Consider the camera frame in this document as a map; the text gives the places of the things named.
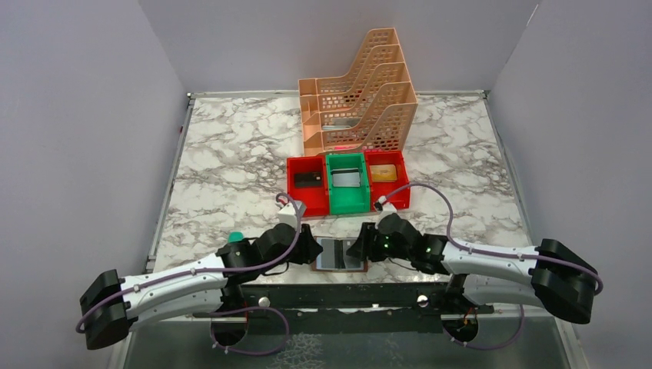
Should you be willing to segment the grey card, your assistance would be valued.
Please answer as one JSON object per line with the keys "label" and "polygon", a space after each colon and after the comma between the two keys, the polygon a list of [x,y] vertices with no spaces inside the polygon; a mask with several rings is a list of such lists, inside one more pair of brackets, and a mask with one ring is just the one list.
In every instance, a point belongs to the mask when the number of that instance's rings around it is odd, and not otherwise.
{"label": "grey card", "polygon": [[344,238],[334,242],[334,264],[341,271],[362,271],[364,262],[347,254],[353,246],[353,238]]}

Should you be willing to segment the brown leather card holder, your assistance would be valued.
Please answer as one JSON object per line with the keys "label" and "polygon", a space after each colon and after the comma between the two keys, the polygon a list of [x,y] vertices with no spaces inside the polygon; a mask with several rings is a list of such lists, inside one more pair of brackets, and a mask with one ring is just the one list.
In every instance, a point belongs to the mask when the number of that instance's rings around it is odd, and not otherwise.
{"label": "brown leather card holder", "polygon": [[346,252],[356,242],[355,238],[317,237],[316,242],[323,251],[311,264],[311,270],[316,272],[351,272],[362,273],[368,270],[368,263],[348,256]]}

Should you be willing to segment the red bin with gold card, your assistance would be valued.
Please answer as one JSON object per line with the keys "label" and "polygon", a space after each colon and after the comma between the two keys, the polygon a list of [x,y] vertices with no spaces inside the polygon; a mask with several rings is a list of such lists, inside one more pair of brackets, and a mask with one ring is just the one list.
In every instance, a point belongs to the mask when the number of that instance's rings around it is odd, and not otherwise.
{"label": "red bin with gold card", "polygon": [[[375,211],[374,203],[381,196],[390,194],[392,191],[399,189],[401,186],[409,183],[409,178],[404,163],[404,157],[401,151],[365,151],[364,160],[368,172],[368,182],[370,188],[370,210]],[[371,181],[369,167],[371,165],[392,164],[398,171],[398,179],[391,183],[374,183]]]}

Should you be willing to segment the green plastic bin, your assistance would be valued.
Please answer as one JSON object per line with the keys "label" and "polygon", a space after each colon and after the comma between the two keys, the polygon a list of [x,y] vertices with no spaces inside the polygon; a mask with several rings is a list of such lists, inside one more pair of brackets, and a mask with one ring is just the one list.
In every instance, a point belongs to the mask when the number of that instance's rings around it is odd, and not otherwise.
{"label": "green plastic bin", "polygon": [[[328,179],[330,214],[358,214],[370,211],[368,172],[362,153],[327,155],[325,157]],[[359,188],[334,188],[331,171],[339,168],[357,168],[361,173]]]}

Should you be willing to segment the red bin with black card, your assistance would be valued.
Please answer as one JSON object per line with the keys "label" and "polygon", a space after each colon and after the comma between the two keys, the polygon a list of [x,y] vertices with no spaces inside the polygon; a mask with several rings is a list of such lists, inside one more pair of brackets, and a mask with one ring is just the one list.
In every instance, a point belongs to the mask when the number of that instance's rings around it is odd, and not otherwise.
{"label": "red bin with black card", "polygon": [[[323,156],[291,157],[286,160],[287,190],[296,201],[306,206],[305,217],[320,217],[330,213],[328,180]],[[300,172],[317,171],[322,175],[323,185],[319,188],[295,188],[293,176]]]}

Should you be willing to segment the peach plastic file organizer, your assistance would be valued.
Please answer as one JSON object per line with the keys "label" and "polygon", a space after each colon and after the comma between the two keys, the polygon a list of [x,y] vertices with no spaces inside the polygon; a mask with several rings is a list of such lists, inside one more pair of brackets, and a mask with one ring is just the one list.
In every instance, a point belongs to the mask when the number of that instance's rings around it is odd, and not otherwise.
{"label": "peach plastic file organizer", "polygon": [[298,82],[306,156],[400,151],[417,111],[417,94],[395,28],[364,37],[348,72]]}

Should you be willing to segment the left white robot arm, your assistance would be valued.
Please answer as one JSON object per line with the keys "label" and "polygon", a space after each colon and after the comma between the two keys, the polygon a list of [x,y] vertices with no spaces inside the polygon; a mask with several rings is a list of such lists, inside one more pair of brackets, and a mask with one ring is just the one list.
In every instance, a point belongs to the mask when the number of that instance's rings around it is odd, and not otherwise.
{"label": "left white robot arm", "polygon": [[309,225],[277,224],[246,238],[232,232],[228,242],[198,261],[154,274],[121,277],[104,271],[80,297],[75,330],[86,347],[111,346],[146,324],[187,314],[248,315],[251,303],[241,285],[282,264],[310,264],[323,251]]}

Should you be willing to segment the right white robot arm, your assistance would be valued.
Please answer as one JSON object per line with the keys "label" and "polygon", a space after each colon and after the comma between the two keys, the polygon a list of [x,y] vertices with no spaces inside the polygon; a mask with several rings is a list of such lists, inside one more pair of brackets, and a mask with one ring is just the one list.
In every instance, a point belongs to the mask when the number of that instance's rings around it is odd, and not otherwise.
{"label": "right white robot arm", "polygon": [[557,240],[512,249],[457,242],[422,234],[397,214],[363,224],[346,254],[372,262],[404,259],[424,274],[477,276],[444,291],[444,304],[455,313],[497,302],[540,307],[562,320],[588,324],[599,288],[597,270]]}

